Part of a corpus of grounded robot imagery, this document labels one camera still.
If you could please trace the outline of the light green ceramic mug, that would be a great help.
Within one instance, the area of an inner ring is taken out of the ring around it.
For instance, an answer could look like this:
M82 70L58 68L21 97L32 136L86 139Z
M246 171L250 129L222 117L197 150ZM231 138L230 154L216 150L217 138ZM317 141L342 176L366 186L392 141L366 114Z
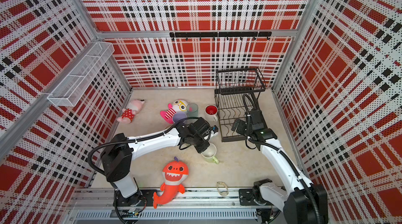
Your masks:
M210 144L209 147L201 153L202 157L209 163L219 164L219 160L216 158L217 148L214 144Z

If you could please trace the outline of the black wire dish rack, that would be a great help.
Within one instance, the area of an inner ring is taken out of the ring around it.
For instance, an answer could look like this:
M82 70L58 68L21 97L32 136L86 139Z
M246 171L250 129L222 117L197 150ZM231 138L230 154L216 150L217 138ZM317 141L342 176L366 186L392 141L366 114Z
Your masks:
M245 137L232 129L236 120L245 120L246 110L259 109L258 98L266 89L258 68L217 70L215 104L218 108L222 142L243 141Z

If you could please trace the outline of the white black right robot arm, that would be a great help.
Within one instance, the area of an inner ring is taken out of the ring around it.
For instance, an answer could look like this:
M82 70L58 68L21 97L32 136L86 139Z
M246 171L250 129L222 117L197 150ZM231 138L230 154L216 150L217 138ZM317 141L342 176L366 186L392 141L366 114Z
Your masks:
M246 138L270 161L283 187L270 180L254 184L258 202L270 202L284 214L288 224L326 224L328 196L320 184L314 184L289 158L277 135L267 127L262 112L253 110L245 119L236 119L232 131Z

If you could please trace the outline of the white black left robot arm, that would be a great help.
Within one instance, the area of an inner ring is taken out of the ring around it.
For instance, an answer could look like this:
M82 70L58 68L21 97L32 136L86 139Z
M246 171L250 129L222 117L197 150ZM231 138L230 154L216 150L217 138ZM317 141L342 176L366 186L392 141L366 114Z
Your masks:
M115 189L115 206L133 206L145 201L146 206L165 205L172 201L178 193L185 193L183 181L189 175L188 166L178 160L168 163L163 169L164 183L160 190L162 195L153 193L153 199L147 200L130 173L132 161L156 150L183 145L195 147L201 154L209 146L209 140L218 135L216 125L210 126L202 117L193 117L192 123L186 124L185 120L174 123L165 131L143 137L126 137L124 134L116 135L111 142L101 145L100 159L103 169L98 172L106 177L106 180Z

